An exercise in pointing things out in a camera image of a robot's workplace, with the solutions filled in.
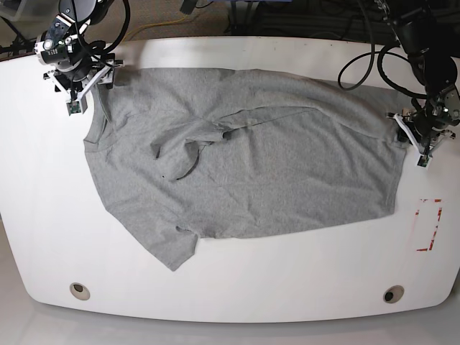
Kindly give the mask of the grey T-shirt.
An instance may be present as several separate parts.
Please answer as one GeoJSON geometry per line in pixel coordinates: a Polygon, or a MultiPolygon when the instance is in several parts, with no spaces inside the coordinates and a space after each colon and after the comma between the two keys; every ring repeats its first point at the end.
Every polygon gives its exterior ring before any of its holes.
{"type": "Polygon", "coordinates": [[[406,147],[396,91],[263,70],[149,68],[92,90],[86,160],[104,208],[169,270],[199,239],[389,216],[406,147]]]}

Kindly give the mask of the red tape marking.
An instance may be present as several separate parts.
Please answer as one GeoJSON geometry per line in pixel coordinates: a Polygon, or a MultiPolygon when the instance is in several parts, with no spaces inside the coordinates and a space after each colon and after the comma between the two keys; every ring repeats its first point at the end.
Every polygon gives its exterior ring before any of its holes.
{"type": "Polygon", "coordinates": [[[415,210],[412,230],[412,248],[415,252],[429,252],[433,249],[443,211],[440,198],[420,199],[415,210]]]}

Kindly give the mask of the right table grommet hole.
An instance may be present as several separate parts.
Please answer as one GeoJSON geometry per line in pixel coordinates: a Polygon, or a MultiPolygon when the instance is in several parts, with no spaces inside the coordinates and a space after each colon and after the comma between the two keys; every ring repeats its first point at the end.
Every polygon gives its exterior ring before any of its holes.
{"type": "Polygon", "coordinates": [[[383,301],[389,304],[397,303],[404,296],[404,293],[405,289],[403,286],[394,285],[385,291],[383,301]]]}

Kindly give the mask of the table grommet hole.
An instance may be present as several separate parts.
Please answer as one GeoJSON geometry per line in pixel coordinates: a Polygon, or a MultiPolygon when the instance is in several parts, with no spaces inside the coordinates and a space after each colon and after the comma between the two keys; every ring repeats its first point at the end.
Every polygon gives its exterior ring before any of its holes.
{"type": "Polygon", "coordinates": [[[70,293],[78,300],[88,300],[91,297],[89,289],[77,282],[70,284],[70,293]]]}
{"type": "Polygon", "coordinates": [[[383,301],[389,304],[397,303],[404,296],[404,293],[405,289],[403,286],[394,285],[385,291],[383,301]]]}

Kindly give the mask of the left table grommet hole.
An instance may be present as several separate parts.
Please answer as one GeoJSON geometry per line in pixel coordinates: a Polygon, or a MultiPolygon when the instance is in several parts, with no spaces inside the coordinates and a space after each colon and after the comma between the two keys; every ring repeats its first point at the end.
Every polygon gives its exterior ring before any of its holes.
{"type": "Polygon", "coordinates": [[[70,284],[70,293],[78,300],[88,300],[91,297],[89,289],[77,282],[70,284]]]}

